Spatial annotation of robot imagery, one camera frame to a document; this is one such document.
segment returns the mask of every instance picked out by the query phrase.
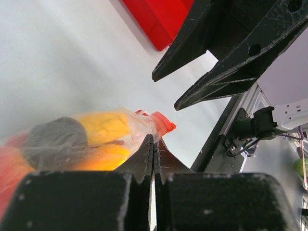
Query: purple cable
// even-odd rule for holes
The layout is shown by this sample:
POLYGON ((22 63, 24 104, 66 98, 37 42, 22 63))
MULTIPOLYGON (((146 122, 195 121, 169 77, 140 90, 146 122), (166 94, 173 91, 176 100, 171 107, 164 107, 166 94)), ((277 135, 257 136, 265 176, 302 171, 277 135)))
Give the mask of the purple cable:
POLYGON ((304 140, 305 136, 304 136, 304 133, 303 133, 303 130, 302 130, 302 126, 298 126, 298 132, 299 132, 300 138, 295 137, 295 136, 290 136, 290 135, 287 135, 287 134, 279 134, 277 136, 283 136, 283 137, 291 138, 291 139, 294 139, 294 140, 297 140, 297 141, 304 140))

